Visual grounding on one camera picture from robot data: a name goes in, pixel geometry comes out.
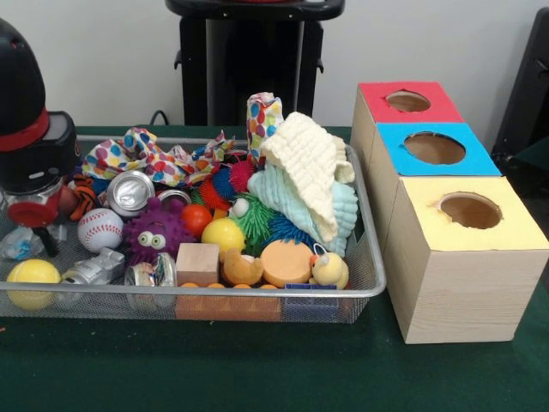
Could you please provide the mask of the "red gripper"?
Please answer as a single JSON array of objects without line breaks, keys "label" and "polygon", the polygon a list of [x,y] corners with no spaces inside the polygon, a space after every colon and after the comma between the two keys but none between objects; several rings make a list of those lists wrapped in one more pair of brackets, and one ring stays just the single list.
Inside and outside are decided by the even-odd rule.
[{"label": "red gripper", "polygon": [[61,191],[7,196],[7,214],[13,222],[23,227],[42,227],[41,240],[49,257],[58,254],[58,247],[57,241],[46,227],[58,216],[60,197]]}]

